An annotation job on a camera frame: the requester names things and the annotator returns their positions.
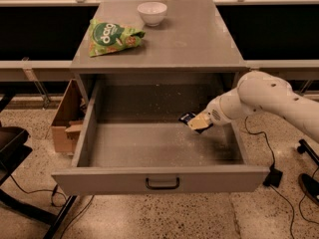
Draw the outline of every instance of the desk top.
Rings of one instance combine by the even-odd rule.
[[[86,34],[71,70],[76,73],[224,72],[244,70],[244,61],[212,0],[164,0],[165,19],[149,27],[137,7],[146,0],[103,1],[95,18],[143,29],[141,46],[89,57]]]

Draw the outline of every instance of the black chair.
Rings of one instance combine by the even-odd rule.
[[[32,152],[32,148],[24,144],[28,137],[29,133],[25,129],[17,126],[1,126],[0,122],[0,186]],[[50,229],[44,238],[54,236],[75,199],[76,196],[70,196],[60,213],[55,215],[33,205],[23,203],[0,189],[0,201],[5,205],[30,218],[50,225]]]

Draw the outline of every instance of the green chip bag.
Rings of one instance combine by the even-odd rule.
[[[90,57],[118,52],[141,44],[145,32],[113,23],[90,21]]]

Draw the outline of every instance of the black cable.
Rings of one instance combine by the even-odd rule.
[[[258,131],[258,132],[251,132],[248,128],[247,128],[247,120],[248,120],[248,117],[246,117],[245,119],[245,128],[246,128],[246,131],[249,133],[249,134],[252,134],[252,135],[259,135],[259,134],[263,134],[264,137],[266,138],[266,142],[267,142],[267,145],[271,151],[271,154],[272,154],[272,159],[273,159],[273,163],[272,165],[270,166],[270,169],[271,168],[274,168],[275,167],[275,163],[276,163],[276,158],[275,158],[275,154],[269,144],[269,140],[268,140],[268,137],[267,137],[267,133],[265,131]]]
[[[61,206],[59,206],[59,205],[56,205],[55,203],[54,203],[54,201],[53,201],[53,196],[55,195],[55,194],[59,194],[59,195],[62,195],[63,197],[64,197],[64,199],[65,199],[65,202],[67,202],[67,197],[63,194],[63,193],[61,193],[61,192],[57,192],[57,186],[55,187],[55,189],[53,189],[53,190],[51,190],[51,189],[38,189],[38,190],[34,190],[34,191],[26,191],[26,190],[24,190],[20,185],[19,185],[19,183],[15,180],[15,178],[12,176],[12,175],[10,175],[10,177],[11,177],[11,179],[13,180],[13,182],[16,184],[16,186],[22,191],[22,192],[24,192],[25,194],[33,194],[33,193],[39,193],[39,192],[51,192],[52,194],[51,194],[51,205],[52,206],[55,206],[55,207],[63,207],[64,205],[61,205]]]
[[[291,204],[291,202],[286,198],[284,197],[282,194],[280,194],[273,186],[270,186],[278,195],[280,195],[284,200],[286,200],[286,202],[290,205],[291,209],[292,209],[292,219],[291,219],[291,222],[290,222],[290,235],[291,237],[294,239],[295,237],[293,236],[293,233],[292,233],[292,226],[293,226],[293,223],[294,223],[294,220],[295,220],[295,208],[293,207],[293,205]]]
[[[247,130],[247,132],[248,132],[249,134],[252,134],[252,135],[263,134],[263,135],[265,136],[267,145],[268,145],[268,147],[269,147],[269,149],[270,149],[270,151],[271,151],[271,153],[272,153],[272,158],[273,158],[273,164],[270,166],[270,168],[271,168],[271,167],[274,168],[276,159],[275,159],[274,152],[273,152],[273,150],[272,150],[272,148],[271,148],[271,146],[270,146],[270,144],[269,144],[268,137],[267,137],[267,133],[266,133],[265,131],[251,132],[251,131],[247,128],[247,120],[248,120],[248,117],[246,117],[244,124],[245,124],[245,128],[246,128],[246,130]],[[318,170],[319,170],[319,167],[318,167],[318,168],[314,171],[314,173],[312,174],[312,178],[315,176],[315,174],[316,174],[316,172],[317,172]],[[292,209],[292,219],[291,219],[291,223],[290,223],[290,235],[291,235],[291,237],[294,239],[292,228],[293,228],[293,223],[294,223],[294,219],[295,219],[295,209],[294,209],[293,205],[291,204],[291,202],[290,202],[286,197],[284,197],[281,193],[279,193],[273,186],[270,186],[270,187],[271,187],[279,196],[281,196],[281,197],[290,205],[290,207],[291,207],[291,209]],[[304,220],[306,220],[307,222],[311,222],[311,223],[314,223],[314,224],[316,224],[316,225],[319,225],[318,222],[312,221],[312,220],[309,220],[309,219],[305,218],[304,215],[303,215],[303,213],[302,213],[302,211],[301,211],[301,202],[303,201],[303,199],[305,198],[305,196],[306,196],[306,194],[304,194],[303,198],[302,198],[302,199],[300,200],[300,202],[299,202],[299,211],[300,211],[300,214],[301,214],[302,218],[303,218]]]
[[[92,204],[92,201],[94,199],[94,195],[91,197],[90,201],[87,203],[87,205],[72,219],[70,220],[70,222],[68,223],[68,225],[65,227],[65,229],[63,230],[61,236],[60,236],[60,239],[63,238],[64,234],[66,233],[66,231],[69,229],[70,225],[72,224],[73,221],[76,220],[76,218],[78,218],[82,213],[84,213],[85,211],[87,211],[89,209],[89,207],[91,206]]]
[[[319,167],[313,172],[311,178],[314,178],[314,176],[315,176],[315,174],[316,174],[316,172],[317,172],[318,170],[319,170]],[[319,222],[313,221],[313,220],[310,220],[310,219],[307,219],[307,218],[303,215],[303,213],[302,213],[302,211],[301,211],[301,202],[303,201],[303,199],[305,199],[305,197],[306,197],[306,194],[303,195],[303,197],[301,198],[301,200],[300,200],[300,202],[299,202],[299,212],[300,212],[300,214],[301,214],[301,217],[302,217],[305,221],[307,221],[307,222],[310,222],[310,223],[314,223],[314,224],[316,224],[316,225],[319,225]]]

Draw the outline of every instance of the power cord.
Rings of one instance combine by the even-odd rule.
[[[275,159],[274,152],[273,152],[273,150],[272,150],[272,148],[271,148],[271,146],[270,146],[270,144],[269,144],[268,137],[267,137],[267,133],[266,133],[265,131],[251,132],[251,131],[247,128],[247,120],[248,120],[248,117],[246,117],[244,124],[245,124],[245,129],[247,130],[247,132],[248,132],[249,134],[252,134],[252,135],[263,134],[263,135],[265,136],[267,145],[268,145],[268,147],[269,147],[269,149],[270,149],[270,151],[271,151],[271,153],[272,153],[272,158],[273,158],[273,163],[272,163],[272,165],[270,166],[270,173],[271,173],[271,170],[273,170],[273,169],[276,170],[276,169],[274,168],[276,159]],[[318,170],[319,170],[319,167],[318,167],[318,168],[314,171],[314,173],[312,174],[312,178],[315,176],[315,174],[316,174],[316,172],[317,172]],[[270,188],[272,188],[279,196],[281,196],[281,197],[290,205],[290,207],[291,207],[291,209],[292,209],[292,219],[291,219],[291,222],[290,222],[290,229],[289,229],[289,230],[290,230],[290,235],[291,235],[291,237],[294,239],[295,237],[294,237],[294,235],[293,235],[292,228],[293,228],[293,223],[294,223],[294,219],[295,219],[295,208],[293,207],[293,205],[291,204],[291,202],[290,202],[285,196],[283,196],[280,192],[278,192],[278,190],[276,190],[271,184],[270,184],[270,185],[267,185],[267,184],[265,184],[265,183],[263,183],[263,184],[264,184],[265,186],[270,186]],[[316,224],[316,225],[319,225],[318,222],[312,221],[312,220],[309,220],[309,219],[305,218],[304,215],[303,215],[303,213],[302,213],[302,211],[301,211],[301,202],[303,201],[303,199],[305,198],[305,196],[306,196],[306,194],[304,194],[304,196],[302,197],[302,199],[301,199],[300,202],[299,202],[299,211],[300,211],[301,217],[302,217],[305,221],[307,221],[307,222],[311,222],[311,223],[314,223],[314,224]]]
[[[276,158],[275,158],[275,153],[273,152],[273,150],[272,150],[272,148],[271,148],[271,146],[270,146],[270,144],[269,144],[269,140],[268,140],[268,136],[267,136],[267,133],[265,132],[265,131],[258,131],[258,132],[252,132],[252,131],[250,131],[249,129],[248,129],[248,127],[247,127],[247,120],[248,120],[248,117],[246,117],[246,119],[245,119],[245,129],[246,129],[246,131],[249,133],[249,134],[252,134],[252,135],[260,135],[260,134],[263,134],[264,135],[264,137],[266,138],[266,143],[267,143],[267,145],[268,145],[268,147],[269,147],[269,149],[270,149],[270,151],[271,151],[271,154],[272,154],[272,164],[271,164],[271,166],[270,166],[270,168],[271,167],[275,167],[275,164],[276,164]]]
[[[65,229],[63,230],[60,239],[63,238],[63,236],[65,235],[65,233],[67,232],[67,230],[69,229],[69,227],[71,227],[71,224],[82,214],[84,214],[84,212],[86,212],[89,207],[91,206],[93,199],[94,199],[94,195],[90,198],[89,202],[87,203],[87,205],[76,215],[74,216],[74,218],[72,220],[70,220],[70,222],[68,223],[68,225],[65,227]]]
[[[290,235],[291,237],[294,239],[295,237],[293,236],[293,232],[292,232],[292,226],[293,226],[293,223],[295,221],[295,208],[293,207],[292,203],[286,198],[284,197],[281,193],[279,193],[273,186],[270,186],[278,195],[280,195],[291,207],[292,209],[292,219],[291,219],[291,222],[290,222]]]
[[[247,130],[247,132],[249,134],[252,134],[252,135],[260,135],[260,134],[263,134],[264,137],[266,138],[266,142],[267,142],[267,145],[271,151],[271,154],[272,154],[272,164],[270,165],[269,167],[269,170],[270,172],[268,173],[266,179],[263,181],[263,185],[266,186],[266,187],[269,187],[270,185],[272,186],[275,186],[275,187],[279,187],[279,184],[280,184],[280,181],[281,181],[281,177],[282,177],[282,171],[278,170],[275,168],[275,164],[276,164],[276,158],[275,158],[275,154],[269,144],[269,140],[268,140],[268,136],[267,136],[267,133],[265,131],[259,131],[259,132],[251,132],[248,127],[247,127],[247,120],[248,120],[248,117],[246,117],[245,119],[245,128]]]
[[[63,204],[63,205],[56,205],[56,204],[54,203],[53,197],[54,197],[56,194],[62,195],[63,198],[64,198],[64,200],[65,200],[65,203],[67,202],[67,197],[65,196],[65,194],[63,194],[63,193],[57,191],[57,190],[58,190],[58,185],[56,185],[53,190],[51,190],[51,189],[39,189],[39,190],[34,190],[34,191],[26,191],[26,190],[24,190],[24,189],[19,185],[19,183],[15,180],[15,178],[14,178],[12,175],[10,175],[10,177],[11,177],[11,179],[13,180],[13,182],[16,184],[16,186],[17,186],[22,192],[24,192],[25,194],[34,194],[34,193],[39,193],[39,192],[51,192],[51,193],[52,193],[52,194],[51,194],[51,205],[54,206],[54,207],[59,207],[59,208],[61,208],[61,207],[63,207],[63,206],[65,205],[65,204]]]

